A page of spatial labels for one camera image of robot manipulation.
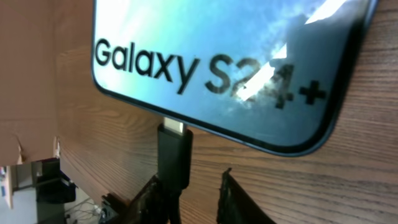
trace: wood grain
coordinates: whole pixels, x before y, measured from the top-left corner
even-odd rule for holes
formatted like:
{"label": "wood grain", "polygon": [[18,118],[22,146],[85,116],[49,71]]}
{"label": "wood grain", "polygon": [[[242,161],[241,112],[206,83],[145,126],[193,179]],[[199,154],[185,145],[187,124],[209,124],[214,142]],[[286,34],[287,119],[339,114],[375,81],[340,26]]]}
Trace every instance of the wood grain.
{"label": "wood grain", "polygon": [[[62,170],[97,202],[132,199],[156,172],[161,118],[102,95],[90,77],[92,2],[55,4]],[[268,155],[192,128],[184,223],[216,223],[221,174],[277,223],[398,223],[398,1],[381,0],[335,131],[316,153]]]}

